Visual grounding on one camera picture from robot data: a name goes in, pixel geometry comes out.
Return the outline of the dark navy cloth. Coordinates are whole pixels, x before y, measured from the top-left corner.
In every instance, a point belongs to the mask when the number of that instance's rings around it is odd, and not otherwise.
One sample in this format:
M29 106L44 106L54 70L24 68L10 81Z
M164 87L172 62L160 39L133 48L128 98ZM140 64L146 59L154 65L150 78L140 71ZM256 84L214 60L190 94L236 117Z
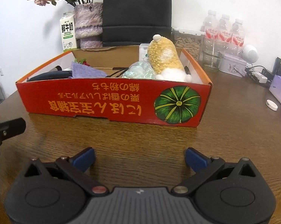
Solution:
M27 82L41 81L41 80L53 80L53 79L66 79L72 77L71 67L62 69L61 66L56 66L48 72L32 76L27 79Z

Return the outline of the purple marbled ceramic vase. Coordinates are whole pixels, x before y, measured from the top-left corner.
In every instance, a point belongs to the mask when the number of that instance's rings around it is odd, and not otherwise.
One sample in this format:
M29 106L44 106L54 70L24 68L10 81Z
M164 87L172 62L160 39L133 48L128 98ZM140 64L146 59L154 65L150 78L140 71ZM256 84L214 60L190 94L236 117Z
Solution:
M103 46L103 3L86 3L74 8L75 36L81 49Z

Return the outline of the red artificial rose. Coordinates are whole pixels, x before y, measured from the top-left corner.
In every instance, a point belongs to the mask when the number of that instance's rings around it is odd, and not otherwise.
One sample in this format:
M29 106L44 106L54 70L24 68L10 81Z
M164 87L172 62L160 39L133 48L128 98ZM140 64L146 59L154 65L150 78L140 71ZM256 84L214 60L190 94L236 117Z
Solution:
M85 65L85 66L90 66L90 65L87 63L86 59L81 59L81 60L75 59L75 60L74 60L74 63L82 64L82 65Z

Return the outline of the black power adapter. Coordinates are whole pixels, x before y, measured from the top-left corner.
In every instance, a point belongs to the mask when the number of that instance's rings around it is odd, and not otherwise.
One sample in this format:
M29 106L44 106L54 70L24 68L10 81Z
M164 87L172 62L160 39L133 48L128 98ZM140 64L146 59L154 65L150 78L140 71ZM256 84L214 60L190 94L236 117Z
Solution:
M273 75L281 76L281 58L277 57L273 66Z

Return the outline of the red orange cardboard box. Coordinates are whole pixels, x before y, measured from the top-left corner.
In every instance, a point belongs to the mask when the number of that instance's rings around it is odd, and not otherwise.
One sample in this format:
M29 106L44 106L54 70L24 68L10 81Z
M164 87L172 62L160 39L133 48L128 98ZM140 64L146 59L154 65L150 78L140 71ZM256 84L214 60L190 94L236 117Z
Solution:
M138 46L72 50L40 65L16 82L26 110L58 116L103 117L111 121L196 127L212 90L212 81L186 51L179 58L192 76L190 83L128 79L116 72L138 60ZM56 66L71 67L86 59L105 78L66 78L27 82Z

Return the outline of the left pink water bottle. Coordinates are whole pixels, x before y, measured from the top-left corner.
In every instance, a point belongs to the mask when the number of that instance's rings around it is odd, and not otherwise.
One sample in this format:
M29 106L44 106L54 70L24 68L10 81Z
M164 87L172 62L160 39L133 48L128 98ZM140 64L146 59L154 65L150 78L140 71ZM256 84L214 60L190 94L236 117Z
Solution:
M214 48L214 43L218 37L218 21L216 18L216 12L213 10L208 11L207 17L204 19L202 30L205 33L203 39L203 51L212 53Z

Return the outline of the white floral tin box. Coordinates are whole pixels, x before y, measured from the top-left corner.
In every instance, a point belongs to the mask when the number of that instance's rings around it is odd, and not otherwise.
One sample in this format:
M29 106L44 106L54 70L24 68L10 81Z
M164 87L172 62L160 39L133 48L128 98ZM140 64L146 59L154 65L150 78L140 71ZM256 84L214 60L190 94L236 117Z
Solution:
M240 57L224 54L220 59L219 71L234 75L237 77L245 77L247 62Z

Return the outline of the small white round cap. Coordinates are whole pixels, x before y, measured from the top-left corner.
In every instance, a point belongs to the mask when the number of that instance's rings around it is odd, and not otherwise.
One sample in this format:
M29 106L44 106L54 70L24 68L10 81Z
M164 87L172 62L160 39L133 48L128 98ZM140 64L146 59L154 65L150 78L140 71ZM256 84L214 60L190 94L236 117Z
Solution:
M273 111L278 110L277 104L275 102L273 102L272 100L266 100L266 105Z

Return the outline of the clear glass cup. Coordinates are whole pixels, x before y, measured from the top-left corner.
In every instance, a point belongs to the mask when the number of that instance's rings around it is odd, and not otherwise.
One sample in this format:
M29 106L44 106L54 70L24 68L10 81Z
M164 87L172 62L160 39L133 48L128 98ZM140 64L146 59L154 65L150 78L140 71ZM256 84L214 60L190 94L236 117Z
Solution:
M213 71L219 70L220 60L222 59L222 53L203 51L202 65L203 68Z

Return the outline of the right pink water bottle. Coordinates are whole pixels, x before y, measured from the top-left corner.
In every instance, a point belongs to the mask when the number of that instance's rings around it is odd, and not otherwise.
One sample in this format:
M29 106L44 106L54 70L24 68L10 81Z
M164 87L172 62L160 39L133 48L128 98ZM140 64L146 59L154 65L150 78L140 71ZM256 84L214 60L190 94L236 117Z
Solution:
M245 39L245 29L241 20L236 19L232 25L232 54L238 56L243 48Z

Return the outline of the white round speaker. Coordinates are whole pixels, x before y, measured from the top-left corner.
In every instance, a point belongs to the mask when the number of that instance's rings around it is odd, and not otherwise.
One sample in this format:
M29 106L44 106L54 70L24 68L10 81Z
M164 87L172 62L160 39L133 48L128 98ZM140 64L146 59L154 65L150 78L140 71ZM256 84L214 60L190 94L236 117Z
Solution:
M258 54L255 50L243 50L242 51L242 59L245 60L249 64L253 64L258 60Z

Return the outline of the iridescent plastic bag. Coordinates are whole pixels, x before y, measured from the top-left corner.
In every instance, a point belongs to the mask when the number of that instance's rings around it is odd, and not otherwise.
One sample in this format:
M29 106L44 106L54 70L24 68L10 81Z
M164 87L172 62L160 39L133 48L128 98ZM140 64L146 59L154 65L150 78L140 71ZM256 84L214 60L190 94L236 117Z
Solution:
M129 69L124 72L122 77L130 79L155 79L156 73L149 62L138 61L133 63Z

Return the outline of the yellow plush toy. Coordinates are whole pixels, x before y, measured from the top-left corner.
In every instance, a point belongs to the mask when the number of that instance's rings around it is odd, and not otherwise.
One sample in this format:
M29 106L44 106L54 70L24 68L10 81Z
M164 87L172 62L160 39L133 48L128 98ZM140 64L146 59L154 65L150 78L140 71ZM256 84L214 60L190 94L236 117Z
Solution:
M157 80L183 83L192 81L192 76L185 72L171 40L155 34L148 46L147 54Z

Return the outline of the purple knitted cloth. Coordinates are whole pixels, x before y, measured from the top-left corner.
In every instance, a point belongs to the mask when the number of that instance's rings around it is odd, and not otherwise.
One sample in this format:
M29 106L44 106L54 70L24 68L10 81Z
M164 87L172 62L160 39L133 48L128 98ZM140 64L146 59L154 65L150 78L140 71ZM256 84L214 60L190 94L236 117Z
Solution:
M73 78L105 78L108 76L106 72L76 62L71 63L71 69Z

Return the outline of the white plastic wipes container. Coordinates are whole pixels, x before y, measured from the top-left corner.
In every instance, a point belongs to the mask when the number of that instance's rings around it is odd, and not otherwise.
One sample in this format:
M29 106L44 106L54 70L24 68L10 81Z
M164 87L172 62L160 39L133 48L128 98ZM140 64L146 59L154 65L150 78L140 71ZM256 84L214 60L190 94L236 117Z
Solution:
M149 62L148 47L149 43L142 43L139 45L138 60Z

